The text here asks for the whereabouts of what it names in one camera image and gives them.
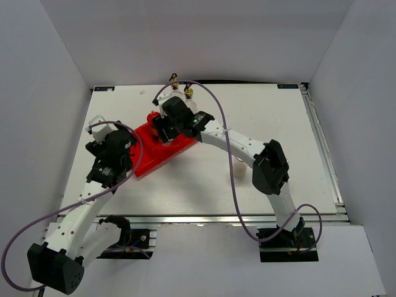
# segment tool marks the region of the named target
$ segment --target red object in tray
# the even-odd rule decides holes
[[[142,161],[135,171],[137,177],[148,173],[168,158],[176,155],[196,142],[195,139],[190,139],[180,134],[168,146],[163,145],[156,136],[156,130],[149,124],[151,123],[151,119],[158,114],[159,113],[150,113],[147,116],[148,123],[141,125],[135,130],[140,139],[142,139],[144,147]],[[139,142],[136,143],[136,146],[131,147],[130,154],[132,155],[131,160],[134,166],[139,159],[140,150],[141,147]]]

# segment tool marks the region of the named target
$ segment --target white wall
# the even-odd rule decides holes
[[[352,0],[41,0],[89,86],[310,81]]]
[[[355,1],[311,82],[350,218],[396,296],[396,2]]]
[[[0,250],[11,236],[61,202],[89,90],[39,0],[0,9]],[[7,258],[27,286],[27,249],[45,223],[17,240]],[[0,277],[1,296],[22,296]]]

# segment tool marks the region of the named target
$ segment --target black sticker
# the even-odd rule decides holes
[[[93,89],[94,92],[107,92],[107,91],[114,91],[116,87],[95,87]]]
[[[278,88],[298,88],[297,84],[278,84]]]

